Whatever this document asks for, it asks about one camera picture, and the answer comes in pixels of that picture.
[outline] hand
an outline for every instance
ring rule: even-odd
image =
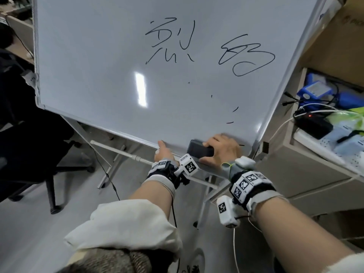
[[[154,161],[158,162],[163,158],[171,159],[175,161],[175,158],[169,148],[166,147],[166,144],[163,141],[158,141],[159,152],[154,155]]]
[[[202,157],[200,162],[203,164],[220,167],[222,163],[234,161],[242,156],[239,144],[232,138],[222,134],[216,134],[203,142],[203,146],[212,146],[214,148],[213,157]]]

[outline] black eraser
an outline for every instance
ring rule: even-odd
[[[198,159],[201,157],[212,157],[214,156],[214,148],[212,146],[204,147],[202,141],[191,140],[187,153]]]

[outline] caster wheel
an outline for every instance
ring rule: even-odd
[[[95,167],[94,166],[87,167],[87,172],[88,173],[94,173],[95,172]]]
[[[12,202],[18,202],[18,201],[22,200],[23,197],[24,197],[23,195],[16,195],[16,196],[9,197],[9,200]]]
[[[58,214],[60,211],[62,211],[63,208],[61,206],[54,206],[53,209],[51,209],[51,214]]]
[[[74,142],[73,145],[76,147],[76,148],[81,148],[82,147],[82,143],[79,143],[79,142]]]

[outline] whiteboard frame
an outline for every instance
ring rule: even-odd
[[[293,53],[293,56],[287,66],[287,69],[283,75],[283,78],[280,82],[280,85],[278,86],[277,88],[277,92],[271,102],[271,105],[270,105],[270,108],[269,108],[269,112],[268,114],[266,115],[265,119],[263,120],[263,123],[262,125],[260,126],[258,132],[257,132],[257,137],[255,139],[255,142],[253,143],[252,145],[252,150],[250,152],[250,155],[252,155],[253,153],[255,153],[255,151],[257,150],[257,147],[259,145],[259,142],[261,141],[262,137],[263,137],[263,134],[265,133],[266,131],[266,128],[273,116],[273,113],[275,111],[275,108],[277,107],[278,103],[279,103],[279,100],[284,92],[284,89],[286,88],[287,84],[288,84],[288,81],[289,81],[289,78],[291,77],[292,73],[293,73],[293,70],[298,62],[298,59],[300,58],[301,56],[301,53],[305,47],[305,44],[306,42],[308,41],[309,37],[311,36],[312,34],[312,31],[314,30],[314,27],[317,23],[317,20],[320,16],[320,13],[325,5],[325,2],[326,0],[317,0],[316,1],[316,4],[315,4],[315,7],[311,13],[311,16],[309,18],[309,21],[307,22],[306,24],[306,27],[301,35],[301,38],[298,42],[298,45]],[[109,133],[112,133],[112,134],[115,134],[117,136],[121,136],[121,137],[124,137],[124,138],[127,138],[129,140],[132,140],[132,141],[135,141],[135,142],[138,142],[140,144],[144,144],[144,145],[147,145],[147,146],[150,146],[150,147],[153,147],[153,148],[158,148],[158,145],[156,143],[152,143],[152,142],[149,142],[149,141],[146,141],[146,140],[143,140],[141,138],[138,138],[138,137],[135,137],[135,136],[132,136],[130,134],[126,134],[126,133],[123,133],[123,132],[118,132],[118,131],[113,131],[113,130],[109,130],[107,128],[103,128],[101,126],[98,126],[98,125],[95,125],[85,119],[82,119],[82,118],[79,118],[75,115],[71,115],[71,114],[68,114],[64,111],[60,111],[60,110],[57,110],[53,107],[49,107],[48,105],[44,105],[40,102],[40,85],[39,85],[39,77],[40,77],[40,73],[39,73],[39,65],[38,65],[38,12],[37,12],[37,8],[38,8],[38,0],[33,0],[33,21],[34,21],[34,33],[33,33],[33,37],[34,37],[34,65],[35,65],[35,74],[37,75],[37,81],[36,81],[36,89],[35,89],[35,101],[36,101],[36,105],[41,108],[41,109],[45,109],[45,110],[49,110],[51,112],[54,112],[54,113],[57,113],[57,114],[60,114],[60,115],[63,115],[65,117],[68,117],[68,118],[71,118],[71,119],[74,119],[78,122],[82,122],[84,124],[87,124],[87,125],[90,125],[90,126],[93,126],[93,127],[96,127],[98,129],[101,129],[101,130],[104,130],[104,131],[107,131]]]

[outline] white power strip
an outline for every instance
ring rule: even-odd
[[[364,176],[364,152],[361,151],[354,155],[339,156],[332,151],[328,140],[317,140],[302,129],[298,129],[294,133],[293,138],[325,160]]]

